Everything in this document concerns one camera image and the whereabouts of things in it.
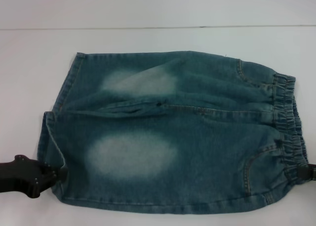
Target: fabric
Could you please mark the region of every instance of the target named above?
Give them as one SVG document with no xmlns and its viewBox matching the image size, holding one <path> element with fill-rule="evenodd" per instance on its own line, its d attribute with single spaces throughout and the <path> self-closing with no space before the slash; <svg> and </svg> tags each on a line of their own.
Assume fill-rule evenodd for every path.
<svg viewBox="0 0 316 226">
<path fill-rule="evenodd" d="M 64 203 L 217 214 L 283 198 L 308 167 L 295 78 L 218 55 L 78 53 L 38 159 L 68 170 Z"/>
</svg>

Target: elastic waistband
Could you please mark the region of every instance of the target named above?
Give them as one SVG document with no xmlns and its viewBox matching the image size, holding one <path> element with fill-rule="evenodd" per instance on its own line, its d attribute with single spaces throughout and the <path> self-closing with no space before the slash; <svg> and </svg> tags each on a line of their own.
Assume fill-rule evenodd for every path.
<svg viewBox="0 0 316 226">
<path fill-rule="evenodd" d="M 282 133 L 283 161 L 285 173 L 292 184 L 306 180 L 297 177 L 298 166 L 307 167 L 307 153 L 302 136 L 302 122 L 298 115 L 294 97 L 295 78 L 276 74 L 274 98 L 274 124 Z"/>
</svg>

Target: denim shorts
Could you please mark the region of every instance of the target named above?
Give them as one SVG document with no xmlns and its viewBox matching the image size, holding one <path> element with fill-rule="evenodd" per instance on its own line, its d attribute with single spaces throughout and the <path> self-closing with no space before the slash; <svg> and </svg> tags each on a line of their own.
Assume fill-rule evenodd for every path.
<svg viewBox="0 0 316 226">
<path fill-rule="evenodd" d="M 139 213 L 251 211 L 307 167 L 295 78 L 213 54 L 78 53 L 38 159 L 64 203 Z"/>
</svg>

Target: black clamp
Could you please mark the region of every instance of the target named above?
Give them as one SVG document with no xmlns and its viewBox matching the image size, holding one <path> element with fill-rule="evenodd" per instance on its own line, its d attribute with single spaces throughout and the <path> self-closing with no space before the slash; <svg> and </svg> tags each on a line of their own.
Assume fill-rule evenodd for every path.
<svg viewBox="0 0 316 226">
<path fill-rule="evenodd" d="M 16 155 L 13 162 L 0 163 L 0 192 L 19 191 L 29 198 L 38 198 L 66 174 L 47 163 Z"/>
<path fill-rule="evenodd" d="M 298 166 L 297 177 L 304 180 L 316 181 L 316 164 L 308 164 L 305 167 Z"/>
</svg>

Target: white backdrop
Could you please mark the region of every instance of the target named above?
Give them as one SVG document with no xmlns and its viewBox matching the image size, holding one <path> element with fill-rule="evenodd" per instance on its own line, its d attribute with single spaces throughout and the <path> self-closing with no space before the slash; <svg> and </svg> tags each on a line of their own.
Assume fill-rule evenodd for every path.
<svg viewBox="0 0 316 226">
<path fill-rule="evenodd" d="M 222 25 L 313 25 L 316 0 L 0 0 L 0 162 L 35 158 L 50 110 L 76 52 L 195 50 L 257 62 L 295 76 L 298 110 L 316 163 L 316 26 L 113 29 Z M 40 30 L 23 30 L 36 28 Z M 52 30 L 76 28 L 80 30 Z M 0 225 L 312 226 L 316 183 L 248 213 L 146 215 L 69 206 L 50 190 L 38 199 L 0 193 Z"/>
</svg>

